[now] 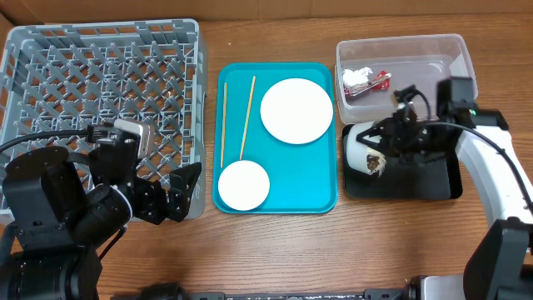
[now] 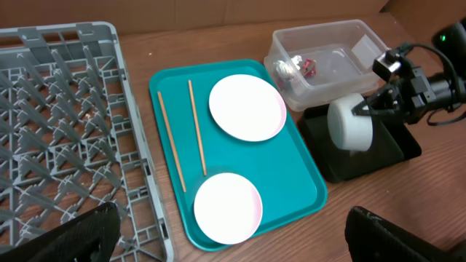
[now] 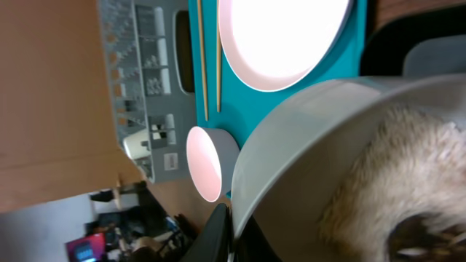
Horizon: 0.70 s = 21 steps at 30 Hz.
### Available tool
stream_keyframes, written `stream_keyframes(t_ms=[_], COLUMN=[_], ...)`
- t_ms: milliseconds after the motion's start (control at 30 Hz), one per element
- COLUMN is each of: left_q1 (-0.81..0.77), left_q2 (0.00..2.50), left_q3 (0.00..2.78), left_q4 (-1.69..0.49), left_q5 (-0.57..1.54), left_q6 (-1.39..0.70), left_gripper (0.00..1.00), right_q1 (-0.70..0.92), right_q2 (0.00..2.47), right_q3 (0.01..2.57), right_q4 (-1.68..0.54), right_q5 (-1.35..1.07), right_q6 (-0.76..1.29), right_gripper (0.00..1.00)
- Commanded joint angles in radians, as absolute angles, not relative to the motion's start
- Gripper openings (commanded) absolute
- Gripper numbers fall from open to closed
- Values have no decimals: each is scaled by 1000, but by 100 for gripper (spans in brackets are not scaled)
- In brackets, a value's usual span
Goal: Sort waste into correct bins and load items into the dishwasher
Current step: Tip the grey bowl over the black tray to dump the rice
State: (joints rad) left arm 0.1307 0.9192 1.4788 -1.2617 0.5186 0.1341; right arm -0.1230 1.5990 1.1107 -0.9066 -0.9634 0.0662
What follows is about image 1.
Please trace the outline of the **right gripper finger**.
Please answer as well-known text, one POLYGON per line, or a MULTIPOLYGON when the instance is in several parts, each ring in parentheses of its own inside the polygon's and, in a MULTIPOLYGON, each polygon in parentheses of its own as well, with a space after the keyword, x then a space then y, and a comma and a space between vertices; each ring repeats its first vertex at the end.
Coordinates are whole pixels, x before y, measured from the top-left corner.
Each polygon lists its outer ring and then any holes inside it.
POLYGON ((364 122, 356 125, 356 140, 380 142, 390 139, 394 133, 394 124, 390 120, 364 122))
POLYGON ((361 148, 361 151, 362 153, 368 157, 368 156, 371 156, 371 157, 381 157, 381 158, 386 158, 387 155, 379 150, 376 150, 375 148, 371 147, 371 146, 368 146, 367 144, 363 143, 363 142, 359 142, 358 143, 360 148, 361 148))

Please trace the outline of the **red snack wrapper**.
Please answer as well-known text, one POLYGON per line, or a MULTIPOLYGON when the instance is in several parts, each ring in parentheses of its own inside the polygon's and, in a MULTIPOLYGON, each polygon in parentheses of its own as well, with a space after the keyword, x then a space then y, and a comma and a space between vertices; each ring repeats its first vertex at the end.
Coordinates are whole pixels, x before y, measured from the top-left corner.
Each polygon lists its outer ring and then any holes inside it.
POLYGON ((361 93, 367 91, 381 91, 387 90, 390 87, 391 74, 386 71, 381 71, 370 82, 356 85, 355 87, 344 87, 344 93, 346 96, 355 97, 361 93))

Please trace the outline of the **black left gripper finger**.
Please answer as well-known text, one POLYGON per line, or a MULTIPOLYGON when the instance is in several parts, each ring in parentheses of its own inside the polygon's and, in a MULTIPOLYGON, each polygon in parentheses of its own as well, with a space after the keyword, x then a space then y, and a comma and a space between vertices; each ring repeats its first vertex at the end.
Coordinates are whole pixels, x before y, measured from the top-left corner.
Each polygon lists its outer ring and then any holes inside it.
POLYGON ((169 174, 170 188, 168 193, 170 195, 191 196, 201 173, 202 164, 200 162, 188 164, 185 167, 171 171, 169 174))
POLYGON ((188 215, 192 201, 191 191, 169 189, 167 192, 167 218, 180 223, 188 215))

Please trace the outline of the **grey bowl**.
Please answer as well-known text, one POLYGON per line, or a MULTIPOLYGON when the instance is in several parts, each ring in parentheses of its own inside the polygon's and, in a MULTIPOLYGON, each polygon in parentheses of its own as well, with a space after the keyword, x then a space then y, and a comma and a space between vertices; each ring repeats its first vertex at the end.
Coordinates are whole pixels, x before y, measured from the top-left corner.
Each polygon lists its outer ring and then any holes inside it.
POLYGON ((346 161, 350 168, 372 176, 366 167, 366 156, 362 153, 359 142, 356 140, 356 124, 353 124, 346 135, 346 161))

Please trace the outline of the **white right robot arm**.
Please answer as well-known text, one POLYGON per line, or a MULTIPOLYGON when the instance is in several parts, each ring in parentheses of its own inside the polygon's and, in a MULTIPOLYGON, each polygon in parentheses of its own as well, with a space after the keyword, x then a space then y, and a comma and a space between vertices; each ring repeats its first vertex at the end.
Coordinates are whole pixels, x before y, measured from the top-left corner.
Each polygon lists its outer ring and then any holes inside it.
POLYGON ((470 77, 449 77, 436 88, 436 118, 420 121, 411 105, 413 87, 395 91, 399 108, 381 121, 351 125, 343 134, 347 168, 378 178, 386 162, 423 166, 454 157, 471 175, 489 230, 463 273, 421 276, 403 299, 530 299, 532 266, 532 184, 498 110, 483 110, 470 77))

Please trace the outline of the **white tissue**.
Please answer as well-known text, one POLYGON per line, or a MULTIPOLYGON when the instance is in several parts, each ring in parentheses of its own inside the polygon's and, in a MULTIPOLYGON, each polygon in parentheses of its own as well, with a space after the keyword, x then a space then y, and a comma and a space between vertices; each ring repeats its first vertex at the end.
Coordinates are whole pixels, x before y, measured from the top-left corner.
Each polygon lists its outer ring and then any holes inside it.
POLYGON ((345 68, 342 71, 342 81, 346 88, 355 88, 369 82, 369 76, 373 71, 369 67, 360 69, 345 68))

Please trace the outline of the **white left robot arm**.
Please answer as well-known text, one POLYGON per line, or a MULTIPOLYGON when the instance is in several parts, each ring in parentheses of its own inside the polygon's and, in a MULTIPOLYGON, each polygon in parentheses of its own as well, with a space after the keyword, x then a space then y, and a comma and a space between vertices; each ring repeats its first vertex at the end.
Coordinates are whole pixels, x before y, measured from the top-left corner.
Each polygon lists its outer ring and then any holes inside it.
POLYGON ((72 131, 88 154, 43 147, 7 165, 2 193, 14 219, 1 239, 3 299, 96 299, 103 255, 139 218, 180 222, 202 172, 170 173, 170 187, 138 177, 145 138, 111 124, 72 131))

